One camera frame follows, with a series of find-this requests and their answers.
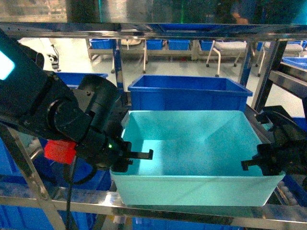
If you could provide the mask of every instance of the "white chair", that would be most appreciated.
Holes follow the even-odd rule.
[[[301,52],[303,52],[303,50],[304,50],[304,48],[302,47],[302,44],[303,44],[303,41],[301,41],[300,44],[288,43],[286,45],[285,50],[284,50],[284,54],[288,54],[288,55],[289,54],[294,54],[294,55],[298,55],[300,57],[301,56]],[[263,65],[263,61],[264,61],[264,58],[265,58],[265,54],[266,54],[266,52],[269,51],[270,45],[271,45],[270,42],[264,42],[262,44],[261,51],[263,52],[263,54],[262,54],[262,59],[261,59],[260,67],[259,67],[259,70],[258,70],[258,77],[260,77],[260,75],[261,75],[260,72],[261,72],[261,69],[262,69],[262,65]],[[259,60],[260,60],[260,54],[259,54],[257,62],[256,62],[256,67],[258,66]]]
[[[223,42],[223,41],[216,42],[216,41],[213,41],[208,58],[207,58],[206,67],[209,67],[209,60],[210,60],[210,56],[213,50],[219,56],[218,65],[217,65],[217,73],[215,75],[216,77],[219,77],[220,68],[221,68],[221,52],[228,51],[228,52],[239,53],[234,62],[234,67],[236,67],[239,57],[241,56],[241,53],[245,52],[245,49],[246,49],[246,42]]]

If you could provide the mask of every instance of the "black cable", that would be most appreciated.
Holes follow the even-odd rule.
[[[73,185],[81,185],[81,184],[84,184],[85,182],[88,182],[89,180],[91,180],[96,175],[96,173],[98,171],[98,168],[97,168],[96,165],[91,165],[91,167],[92,167],[92,171],[86,177],[84,177],[83,179],[81,179],[79,181],[72,182],[72,184]],[[69,178],[70,166],[68,164],[64,164],[63,170],[64,170],[64,180],[65,180],[65,182],[69,183],[70,182],[70,178]]]
[[[67,201],[66,201],[66,230],[71,229],[71,194],[73,186],[73,177],[76,171],[77,159],[78,159],[77,157],[74,157],[69,171],[69,181],[68,181],[68,191],[67,191]]]

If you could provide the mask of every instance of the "plastic bin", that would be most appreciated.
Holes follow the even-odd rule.
[[[148,50],[161,50],[163,47],[163,40],[152,39],[146,41]]]
[[[112,39],[91,39],[93,49],[112,49]]]
[[[168,48],[170,50],[188,50],[190,40],[168,40]]]
[[[202,51],[209,51],[211,50],[213,41],[200,41],[200,43]]]
[[[132,111],[124,120],[132,151],[154,152],[111,172],[126,205],[262,206],[284,177],[242,170],[261,142],[241,111]]]
[[[261,51],[262,45],[263,45],[263,42],[258,42],[257,51]]]
[[[253,93],[227,78],[143,75],[129,87],[132,110],[240,110]]]
[[[307,69],[307,57],[283,57],[283,62],[296,67]]]
[[[59,78],[63,80],[65,84],[67,84],[68,87],[70,88],[77,88],[82,81],[83,77],[88,74],[94,74],[98,75],[102,78],[107,78],[108,74],[107,73],[67,73],[67,72],[60,72],[57,73]]]
[[[243,230],[243,228],[174,220],[132,218],[132,230]]]
[[[0,174],[22,176],[11,154],[0,139]]]
[[[307,132],[307,124],[304,117],[293,117],[293,120],[298,124],[298,126]]]

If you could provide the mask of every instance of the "metal pole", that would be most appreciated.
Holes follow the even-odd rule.
[[[269,80],[269,75],[271,73],[271,70],[278,69],[286,45],[286,41],[271,42],[270,50],[264,60],[264,66],[266,66],[266,68],[262,68],[261,70],[261,77],[259,79],[259,83],[255,92],[255,97],[251,106],[257,112],[260,112],[265,106],[265,103],[268,99],[269,93],[273,85],[273,82]]]
[[[126,106],[127,97],[125,94],[125,85],[124,85],[124,78],[123,78],[123,71],[122,71],[122,59],[121,59],[121,40],[120,39],[113,39],[112,40],[112,48],[113,48],[113,57],[114,57],[114,64],[115,64],[115,76],[117,82],[117,88],[121,93],[122,98],[122,106]]]
[[[242,62],[241,70],[240,70],[240,75],[238,82],[246,87],[248,83],[248,77],[250,74],[250,70],[253,64],[254,60],[254,50],[253,50],[254,43],[248,42],[246,45],[245,53],[244,53],[244,59]]]
[[[64,222],[31,161],[30,156],[32,152],[29,148],[25,147],[20,134],[16,130],[3,124],[0,125],[0,134],[4,144],[20,169],[21,174],[24,176],[31,192],[34,193],[39,207],[45,212],[53,228],[55,230],[65,230]]]

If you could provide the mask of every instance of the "cyan light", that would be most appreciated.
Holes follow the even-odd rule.
[[[14,62],[0,51],[0,80],[5,80],[14,68]]]

